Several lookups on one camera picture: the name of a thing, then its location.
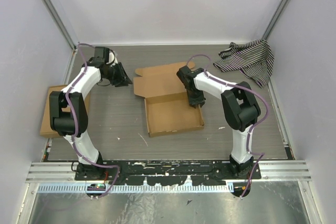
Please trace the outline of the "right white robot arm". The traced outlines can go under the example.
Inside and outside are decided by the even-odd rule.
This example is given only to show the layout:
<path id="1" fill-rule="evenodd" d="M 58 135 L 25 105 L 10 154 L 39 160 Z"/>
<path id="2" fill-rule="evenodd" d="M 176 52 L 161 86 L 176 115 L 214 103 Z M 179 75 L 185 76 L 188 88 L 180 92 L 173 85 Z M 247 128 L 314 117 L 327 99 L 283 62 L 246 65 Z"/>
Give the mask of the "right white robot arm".
<path id="1" fill-rule="evenodd" d="M 229 169 L 237 179 L 243 179 L 254 165 L 251 153 L 253 126 L 261 114 L 260 107 L 247 82 L 225 82 L 199 68 L 181 68 L 177 76 L 184 84 L 189 106 L 202 107 L 205 104 L 203 92 L 222 102 L 224 117 L 233 130 L 233 149 L 229 156 Z"/>

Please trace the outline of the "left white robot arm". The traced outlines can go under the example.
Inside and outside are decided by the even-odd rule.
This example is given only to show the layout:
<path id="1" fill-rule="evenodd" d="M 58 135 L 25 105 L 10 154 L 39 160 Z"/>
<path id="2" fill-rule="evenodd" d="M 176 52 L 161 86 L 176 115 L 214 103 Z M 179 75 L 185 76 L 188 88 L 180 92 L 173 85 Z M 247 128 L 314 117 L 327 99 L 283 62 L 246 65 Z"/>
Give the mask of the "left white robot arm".
<path id="1" fill-rule="evenodd" d="M 103 165 L 102 156 L 94 147 L 87 130 L 89 119 L 85 98 L 102 79 L 107 79 L 115 87 L 132 84 L 122 63 L 116 58 L 108 60 L 92 57 L 82 65 L 79 74 L 70 84 L 49 95 L 51 129 L 62 136 L 75 151 L 78 157 L 77 173 L 93 180 L 102 179 L 107 167 Z"/>

